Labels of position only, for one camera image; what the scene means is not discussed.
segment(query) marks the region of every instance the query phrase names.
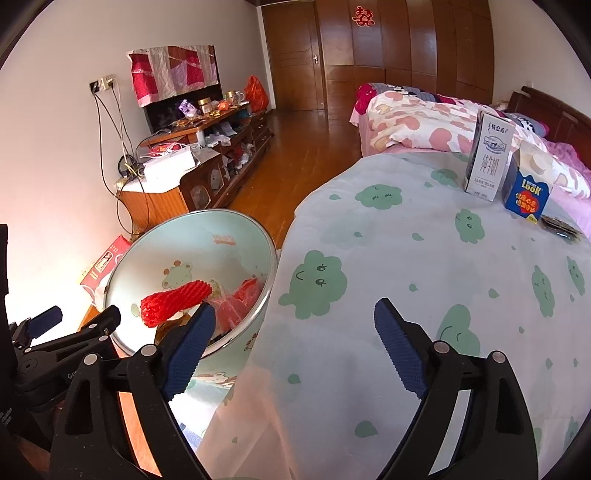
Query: bed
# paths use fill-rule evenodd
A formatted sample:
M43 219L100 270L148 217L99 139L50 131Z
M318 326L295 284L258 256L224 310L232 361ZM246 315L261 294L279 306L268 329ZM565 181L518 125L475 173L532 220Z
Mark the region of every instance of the bed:
M408 149L404 144L394 144L387 148L376 148L375 137L378 128L372 125L372 118L376 124L379 120L375 119L375 111L367 111L370 104L369 98L378 92L383 92L380 89L386 89L387 86L383 84L368 84L372 85L373 91L368 95L367 88L363 90L360 88L358 93L358 102L353 110L351 116L351 123L358 125L359 135L361 137L361 150L363 156L374 155L376 153L403 153ZM423 92L418 89L410 89L409 87L397 87L400 89L412 90L418 92L419 95L426 95L425 98L433 98L433 94ZM591 119L581 112L575 110L564 102L533 88L523 86L519 92L514 92L505 112L498 112L487 106L481 106L468 100L448 99L446 97L434 95L437 102L458 102L460 106L465 106L472 113L479 108L487 109L489 113L495 115L505 116L505 112L518 113L534 119L544 125L546 132L544 134L533 135L527 138L529 142L542 141L544 145L539 145L544 150L551 152L561 160L566 169L573 168L576 171L582 172L582 177L588 184L591 184ZM591 237L591 200L588 195L572 195L565 193L560 188L555 188L552 192L553 199L563 207L573 220L578 224L580 229L589 237Z
M460 353L507 354L540 478L560 478L555 465L584 443L573 438L591 406L591 245L466 194L466 162L370 155L300 204L255 347L197 451L212 477L378 477L419 403L373 326L387 297ZM572 221L552 198L547 213ZM449 463L466 404L460 395L433 472Z

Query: metal screw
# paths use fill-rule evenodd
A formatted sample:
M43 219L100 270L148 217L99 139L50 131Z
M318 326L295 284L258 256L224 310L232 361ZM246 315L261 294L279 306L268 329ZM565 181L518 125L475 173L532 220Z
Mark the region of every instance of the metal screw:
M86 365L92 365L99 359L99 356L96 353L89 353L84 357L84 363Z
M155 345L146 345L142 348L142 355L143 356L152 356L156 353L156 346Z
M433 348L438 353L443 353L443 354L449 353L449 345L446 342L435 342L435 344L433 345Z
M505 354L503 352L492 352L492 359L496 363L502 364L505 362L505 360L507 360L507 357L505 356Z

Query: red paper-cut decoration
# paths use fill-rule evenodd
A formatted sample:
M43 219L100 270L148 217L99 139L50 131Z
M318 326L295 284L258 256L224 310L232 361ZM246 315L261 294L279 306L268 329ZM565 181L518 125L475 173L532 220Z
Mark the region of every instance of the red paper-cut decoration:
M360 27L373 27L375 25L374 13L367 8L357 7L355 16L351 17L351 19Z

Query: red box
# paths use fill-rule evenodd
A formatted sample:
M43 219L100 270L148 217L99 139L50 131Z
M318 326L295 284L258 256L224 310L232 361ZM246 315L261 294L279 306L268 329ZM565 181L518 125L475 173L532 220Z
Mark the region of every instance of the red box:
M124 253L129 250L129 247L131 247L131 243L123 235L119 235L80 282L82 288L92 297L93 303L95 301L96 288L113 271Z

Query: wooden wardrobe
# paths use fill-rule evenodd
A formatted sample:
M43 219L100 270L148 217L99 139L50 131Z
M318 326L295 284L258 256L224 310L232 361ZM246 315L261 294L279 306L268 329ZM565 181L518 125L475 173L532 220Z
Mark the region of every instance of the wooden wardrobe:
M385 82L488 104L495 58L488 0L315 0L326 109L348 118L359 85ZM281 9L281 5L262 7ZM374 25L353 20L357 7ZM273 45L269 45L272 56Z

